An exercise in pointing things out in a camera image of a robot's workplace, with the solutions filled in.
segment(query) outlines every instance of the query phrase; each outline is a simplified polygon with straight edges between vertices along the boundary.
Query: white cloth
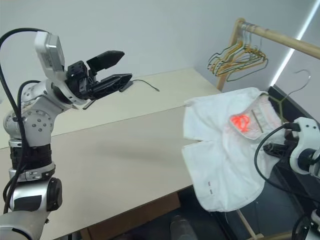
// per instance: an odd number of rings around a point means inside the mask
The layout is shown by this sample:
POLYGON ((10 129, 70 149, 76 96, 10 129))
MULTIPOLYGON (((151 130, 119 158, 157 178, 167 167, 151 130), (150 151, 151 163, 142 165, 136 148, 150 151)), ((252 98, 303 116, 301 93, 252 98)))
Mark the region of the white cloth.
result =
MULTIPOLYGON (((263 93, 250 87, 185 102, 184 137, 201 142, 184 146, 182 154, 196 197, 207 211, 242 208, 263 190, 254 154, 261 140, 281 125, 263 93)), ((267 143, 283 143, 283 135, 279 131, 267 143)), ((260 150, 258 166, 267 178, 277 161, 260 150)))

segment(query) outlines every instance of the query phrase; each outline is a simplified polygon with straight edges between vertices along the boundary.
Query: white tabletop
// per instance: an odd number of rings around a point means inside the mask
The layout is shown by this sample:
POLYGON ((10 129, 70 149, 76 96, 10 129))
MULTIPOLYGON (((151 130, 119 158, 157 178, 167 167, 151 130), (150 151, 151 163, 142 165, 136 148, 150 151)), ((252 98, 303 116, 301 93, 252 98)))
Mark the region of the white tabletop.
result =
MULTIPOLYGON (((192 143, 183 139, 183 104, 189 98, 219 91, 192 69, 182 70, 180 76, 174 73, 176 78, 166 84, 161 84, 160 80, 154 83, 152 77, 148 79, 160 89, 160 96, 143 84, 129 88, 130 97, 121 97, 139 102, 135 111, 120 101, 120 94, 113 101, 109 98, 114 107, 112 104, 95 106, 100 107, 104 120, 111 119, 108 115, 130 119, 52 138, 52 160, 56 163, 54 177, 62 181, 63 204, 50 214, 42 240, 78 231, 192 184, 181 154, 181 148, 192 143), (185 75, 186 71, 193 80, 185 75), (131 93, 138 87, 144 89, 143 98, 131 93), (118 112, 119 108, 130 114, 124 117, 118 112)), ((96 118, 99 115, 91 115, 93 121, 96 118)), ((87 120, 77 118, 77 121, 83 127, 81 122, 87 120)), ((65 125, 61 129, 71 126, 68 122, 65 125)), ((11 165, 8 148, 0 150, 0 159, 0 186, 3 189, 11 165)))

